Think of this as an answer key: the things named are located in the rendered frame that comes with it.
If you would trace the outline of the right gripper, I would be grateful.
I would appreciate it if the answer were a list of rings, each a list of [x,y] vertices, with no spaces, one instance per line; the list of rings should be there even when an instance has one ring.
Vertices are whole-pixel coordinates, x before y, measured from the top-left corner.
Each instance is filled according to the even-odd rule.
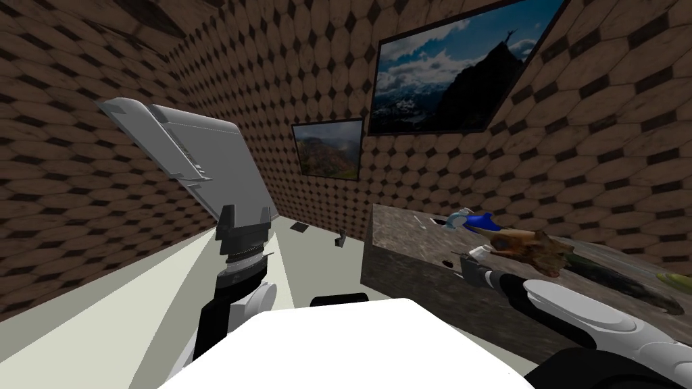
[[[488,281],[487,274],[491,271],[490,268],[481,265],[475,260],[485,260],[491,253],[492,247],[487,245],[478,246],[468,253],[459,253],[451,251],[451,253],[460,257],[461,277],[474,287],[487,287],[491,285]]]

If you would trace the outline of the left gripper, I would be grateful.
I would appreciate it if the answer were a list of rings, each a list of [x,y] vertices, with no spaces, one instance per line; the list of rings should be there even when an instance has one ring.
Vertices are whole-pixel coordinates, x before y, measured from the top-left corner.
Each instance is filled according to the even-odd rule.
[[[271,210],[262,207],[261,223],[235,227],[235,205],[225,205],[218,219],[215,240],[220,241],[221,255],[236,255],[269,240]]]

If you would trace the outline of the blue spray bottle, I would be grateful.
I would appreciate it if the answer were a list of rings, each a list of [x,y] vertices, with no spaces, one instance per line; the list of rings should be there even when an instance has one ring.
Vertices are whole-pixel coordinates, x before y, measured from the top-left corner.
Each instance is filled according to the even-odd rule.
[[[492,215],[490,213],[475,214],[471,212],[469,208],[462,208],[451,214],[444,222],[443,227],[449,230],[465,228],[471,232],[474,232],[475,228],[494,232],[503,229],[503,227],[497,225],[491,217]]]

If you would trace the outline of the brown lumpy bread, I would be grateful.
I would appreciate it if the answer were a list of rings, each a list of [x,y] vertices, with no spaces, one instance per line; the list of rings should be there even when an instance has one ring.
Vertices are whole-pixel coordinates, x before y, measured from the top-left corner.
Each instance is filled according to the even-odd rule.
[[[568,266],[566,255],[574,252],[569,244],[554,240],[542,231],[502,229],[480,231],[489,239],[491,254],[531,266],[539,273],[556,278]]]

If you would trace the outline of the grey refrigerator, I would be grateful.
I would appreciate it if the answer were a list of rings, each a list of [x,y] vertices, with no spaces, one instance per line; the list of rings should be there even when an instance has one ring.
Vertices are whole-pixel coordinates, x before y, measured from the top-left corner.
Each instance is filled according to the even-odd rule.
[[[123,97],[97,105],[214,219],[225,205],[235,206],[238,226],[258,223],[264,207],[278,217],[236,124]]]

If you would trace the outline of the small green hills picture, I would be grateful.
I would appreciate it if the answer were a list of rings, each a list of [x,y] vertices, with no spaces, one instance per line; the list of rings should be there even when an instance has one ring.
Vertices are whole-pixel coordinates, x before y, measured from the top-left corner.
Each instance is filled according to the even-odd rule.
[[[304,176],[356,181],[361,168],[364,120],[293,124],[293,139]]]

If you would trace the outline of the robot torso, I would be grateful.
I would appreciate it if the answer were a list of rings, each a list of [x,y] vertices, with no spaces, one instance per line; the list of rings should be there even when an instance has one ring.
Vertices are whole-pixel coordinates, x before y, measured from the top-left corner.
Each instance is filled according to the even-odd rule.
[[[534,389],[409,299],[273,311],[252,297],[231,322],[159,389]]]

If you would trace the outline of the dark green cucumber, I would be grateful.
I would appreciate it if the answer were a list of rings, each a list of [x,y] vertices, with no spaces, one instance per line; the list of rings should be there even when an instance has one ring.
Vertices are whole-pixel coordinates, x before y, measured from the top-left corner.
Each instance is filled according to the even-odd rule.
[[[644,285],[600,263],[574,253],[564,255],[568,265],[564,268],[597,284],[633,297],[648,305],[659,307],[669,315],[683,315],[685,310],[672,297],[650,286]]]

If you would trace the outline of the large mountain sky picture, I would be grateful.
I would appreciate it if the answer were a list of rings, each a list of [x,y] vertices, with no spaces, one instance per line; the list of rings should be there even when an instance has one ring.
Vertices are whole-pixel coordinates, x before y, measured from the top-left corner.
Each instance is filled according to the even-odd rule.
[[[481,132],[565,0],[499,0],[379,45],[372,136]]]

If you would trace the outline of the yellow-green fruit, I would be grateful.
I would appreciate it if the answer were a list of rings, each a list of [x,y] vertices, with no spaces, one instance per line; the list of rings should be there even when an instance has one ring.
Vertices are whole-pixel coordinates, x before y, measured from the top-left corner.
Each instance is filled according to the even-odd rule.
[[[679,290],[682,293],[692,295],[692,278],[680,274],[657,273],[656,278],[664,284]]]

